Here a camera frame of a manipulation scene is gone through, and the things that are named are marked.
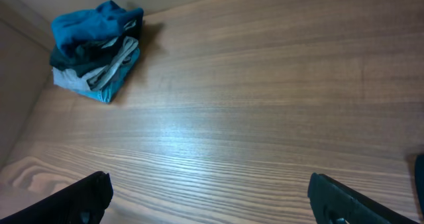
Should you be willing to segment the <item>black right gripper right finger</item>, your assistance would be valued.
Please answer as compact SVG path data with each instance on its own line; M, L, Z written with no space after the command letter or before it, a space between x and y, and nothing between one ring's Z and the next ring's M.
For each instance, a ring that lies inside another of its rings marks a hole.
M318 224L417 224L324 174L311 175L307 196Z

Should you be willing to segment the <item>dark green garment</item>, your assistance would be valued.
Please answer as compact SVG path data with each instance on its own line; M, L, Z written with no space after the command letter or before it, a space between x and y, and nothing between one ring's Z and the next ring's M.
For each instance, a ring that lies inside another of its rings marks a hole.
M418 155L414 164L414 179L421 214L424 213L424 156Z

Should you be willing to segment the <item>blue polo shirt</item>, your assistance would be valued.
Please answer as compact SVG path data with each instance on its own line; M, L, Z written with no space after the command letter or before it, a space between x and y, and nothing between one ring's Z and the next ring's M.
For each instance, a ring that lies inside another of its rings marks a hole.
M71 58L80 44L120 36L129 21L143 15L140 7L127 11L109 0L95 9L60 15L52 21L51 29L59 51Z

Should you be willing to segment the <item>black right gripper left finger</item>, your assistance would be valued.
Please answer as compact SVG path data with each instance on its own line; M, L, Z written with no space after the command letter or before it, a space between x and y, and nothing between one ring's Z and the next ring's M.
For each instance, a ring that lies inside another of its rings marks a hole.
M1 219L1 224L99 224L113 198L110 175L97 171Z

